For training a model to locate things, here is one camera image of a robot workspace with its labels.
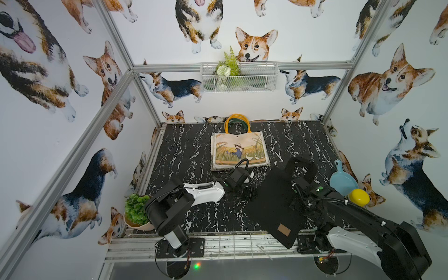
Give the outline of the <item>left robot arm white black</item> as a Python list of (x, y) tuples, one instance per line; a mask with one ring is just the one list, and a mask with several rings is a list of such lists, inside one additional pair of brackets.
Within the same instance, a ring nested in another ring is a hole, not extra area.
[(157, 234), (177, 254), (183, 254), (191, 248), (189, 237), (181, 228), (190, 208), (242, 198), (253, 176), (238, 166), (208, 183), (189, 184), (174, 178), (145, 203), (145, 214)]

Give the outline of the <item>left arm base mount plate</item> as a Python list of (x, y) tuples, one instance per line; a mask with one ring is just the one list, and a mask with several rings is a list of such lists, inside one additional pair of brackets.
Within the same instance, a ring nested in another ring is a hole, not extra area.
[(167, 240), (162, 239), (156, 246), (156, 258), (177, 259), (187, 258), (188, 256), (192, 258), (200, 258), (204, 256), (204, 249), (204, 238), (191, 238), (179, 248), (173, 248)]

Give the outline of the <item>black canvas tote bag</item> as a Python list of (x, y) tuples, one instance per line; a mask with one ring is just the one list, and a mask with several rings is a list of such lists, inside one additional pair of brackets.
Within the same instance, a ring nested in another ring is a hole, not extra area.
[(290, 249), (305, 222), (301, 189), (310, 186), (316, 174), (317, 166), (302, 157), (291, 158), (284, 169), (272, 167), (244, 213)]

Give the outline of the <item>cream tote bag yellow handles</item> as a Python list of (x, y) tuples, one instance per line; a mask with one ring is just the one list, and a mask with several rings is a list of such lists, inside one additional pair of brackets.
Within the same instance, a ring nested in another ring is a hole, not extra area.
[[(231, 134), (229, 125), (235, 121), (242, 123), (242, 134)], [(249, 168), (270, 165), (266, 142), (262, 132), (251, 130), (246, 116), (232, 114), (225, 121), (224, 133), (211, 136), (211, 169), (213, 171), (231, 169), (240, 161), (247, 163)]]

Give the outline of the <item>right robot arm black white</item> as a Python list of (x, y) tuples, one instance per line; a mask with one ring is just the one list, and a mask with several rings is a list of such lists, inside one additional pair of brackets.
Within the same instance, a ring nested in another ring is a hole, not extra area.
[(417, 230), (358, 206), (332, 187), (292, 181), (298, 209), (315, 225), (313, 245), (321, 252), (343, 250), (367, 260), (391, 280), (420, 280), (432, 260)]

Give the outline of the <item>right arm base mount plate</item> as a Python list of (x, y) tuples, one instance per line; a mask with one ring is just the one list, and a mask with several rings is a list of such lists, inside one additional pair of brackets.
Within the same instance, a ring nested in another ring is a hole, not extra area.
[(297, 248), (296, 251), (299, 254), (324, 254), (330, 253), (339, 254), (346, 253), (344, 250), (335, 249), (330, 245), (327, 238), (321, 235), (315, 235), (314, 233), (299, 234), (296, 238)]

